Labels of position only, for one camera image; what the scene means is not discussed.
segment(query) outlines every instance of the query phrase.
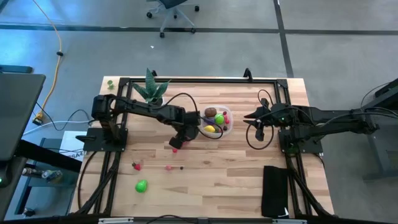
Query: wooden tabletop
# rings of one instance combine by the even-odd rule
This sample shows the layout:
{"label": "wooden tabletop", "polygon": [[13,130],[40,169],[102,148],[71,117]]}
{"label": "wooden tabletop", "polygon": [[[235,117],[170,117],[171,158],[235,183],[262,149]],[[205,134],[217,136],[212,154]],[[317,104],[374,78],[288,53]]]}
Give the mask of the wooden tabletop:
{"label": "wooden tabletop", "polygon": [[[112,80],[118,86],[119,79],[104,77],[100,94],[116,94],[117,88],[108,90],[107,81]],[[308,106],[304,80],[288,78],[287,81],[292,104]],[[199,110],[209,105],[225,105],[232,111],[234,119],[233,130],[227,136],[211,140],[199,134],[178,153],[173,153],[169,146],[170,138],[176,134],[171,126],[129,114],[129,137],[126,151],[121,156],[112,216],[158,217],[172,214],[182,217],[261,218],[264,166],[286,167],[286,163],[276,134],[272,144],[261,151],[251,149],[246,142],[248,125],[243,122],[243,116],[260,106],[257,99],[260,89],[267,90],[275,101],[274,88],[270,84],[170,83],[164,94],[166,101],[177,93],[189,93]],[[264,92],[260,96],[268,98]],[[132,98],[144,101],[136,91]],[[177,97],[171,105],[194,110],[191,99],[186,96]],[[264,142],[257,142],[254,130],[251,130],[250,142],[257,147],[263,146],[271,135],[269,128],[264,132]],[[83,165],[89,155],[85,156]],[[81,185],[83,203],[98,185],[103,156],[104,153],[97,153],[85,172]],[[319,158],[312,154],[303,154],[302,157],[308,188],[323,207],[333,213],[325,171]],[[142,170],[133,169],[133,162],[141,163]],[[173,166],[173,169],[165,170],[166,165]],[[140,194],[134,188],[142,179],[148,181],[148,189]],[[297,189],[300,208],[305,211],[302,193]],[[102,206],[108,189],[104,192]],[[71,212],[77,210],[76,195],[77,191]],[[290,190],[289,213],[293,217]]]}

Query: clear plastic bowl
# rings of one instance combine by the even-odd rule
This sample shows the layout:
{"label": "clear plastic bowl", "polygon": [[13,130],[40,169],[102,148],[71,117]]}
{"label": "clear plastic bowl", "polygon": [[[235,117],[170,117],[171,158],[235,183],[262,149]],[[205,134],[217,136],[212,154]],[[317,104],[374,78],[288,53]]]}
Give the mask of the clear plastic bowl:
{"label": "clear plastic bowl", "polygon": [[[218,114],[219,113],[222,114],[224,111],[226,111],[226,115],[227,115],[227,117],[229,119],[229,124],[225,124],[224,123],[224,124],[219,124],[219,126],[221,128],[226,126],[227,129],[228,129],[227,131],[223,131],[223,137],[226,136],[227,134],[229,134],[232,131],[233,124],[234,124],[234,119],[233,119],[231,110],[227,106],[223,106],[223,105],[210,105],[210,106],[205,107],[205,109],[203,111],[200,111],[200,116],[206,118],[205,110],[207,108],[216,108]],[[210,137],[213,137],[213,138],[217,138],[217,137],[219,137],[221,135],[221,133],[209,133],[209,132],[205,131],[204,127],[208,126],[208,125],[211,125],[211,124],[207,124],[204,120],[202,120],[201,121],[201,125],[199,126],[200,131],[205,133],[207,136],[210,136]]]}

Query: gray floor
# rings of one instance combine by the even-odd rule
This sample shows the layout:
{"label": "gray floor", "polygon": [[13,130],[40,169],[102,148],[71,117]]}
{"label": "gray floor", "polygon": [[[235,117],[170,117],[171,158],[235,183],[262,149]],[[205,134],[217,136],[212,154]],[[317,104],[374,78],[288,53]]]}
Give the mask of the gray floor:
{"label": "gray floor", "polygon": [[[57,24],[158,27],[162,15],[148,20],[143,0],[48,1],[39,4]],[[275,29],[271,0],[205,0],[201,11],[183,11],[198,27]],[[397,30],[398,2],[393,0],[280,0],[286,29]],[[0,24],[47,24],[25,0],[11,0]],[[186,27],[180,20],[171,27]],[[64,120],[78,108],[90,111],[105,75],[240,77],[246,67],[256,77],[286,77],[279,34],[61,32],[65,57],[57,87],[46,110]],[[287,35],[294,77],[304,78],[310,104],[321,109],[357,108],[372,87],[397,78],[398,35]],[[0,63],[29,65],[47,76],[39,102],[53,78],[58,40],[52,31],[0,30]],[[84,120],[83,114],[75,120]],[[34,128],[29,124],[27,130]],[[71,124],[68,130],[84,130]],[[25,139],[60,138],[43,128]],[[345,218],[398,223],[398,180],[369,184],[362,176],[376,171],[365,136],[350,133],[322,140],[326,176],[335,213]]]}

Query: fruit bowl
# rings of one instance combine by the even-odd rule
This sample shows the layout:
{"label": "fruit bowl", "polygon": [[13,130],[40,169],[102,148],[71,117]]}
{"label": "fruit bowl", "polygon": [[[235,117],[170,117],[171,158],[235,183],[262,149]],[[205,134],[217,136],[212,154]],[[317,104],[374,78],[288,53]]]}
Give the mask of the fruit bowl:
{"label": "fruit bowl", "polygon": [[221,131],[217,130],[219,128],[214,125],[214,123],[223,128],[223,137],[232,131],[234,119],[231,110],[227,106],[207,106],[203,111],[200,111],[200,116],[202,118],[205,118],[206,121],[201,121],[199,129],[209,137],[217,138],[221,135]]}

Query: succulent plant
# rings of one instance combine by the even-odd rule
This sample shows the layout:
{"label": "succulent plant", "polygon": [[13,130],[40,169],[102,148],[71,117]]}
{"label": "succulent plant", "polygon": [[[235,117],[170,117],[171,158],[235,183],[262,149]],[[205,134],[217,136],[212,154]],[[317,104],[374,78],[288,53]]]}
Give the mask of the succulent plant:
{"label": "succulent plant", "polygon": [[145,77],[145,88],[139,86],[137,83],[133,83],[132,86],[143,97],[143,99],[146,100],[146,102],[150,103],[162,98],[162,95],[167,90],[169,82],[170,81],[162,83],[160,85],[156,85],[155,78],[152,75],[152,72],[150,72],[150,70],[147,68],[147,75]]}
{"label": "succulent plant", "polygon": [[113,90],[113,89],[114,89],[114,85],[113,85],[112,80],[109,80],[109,81],[107,82],[107,84],[108,84],[108,89],[109,89],[109,90]]}

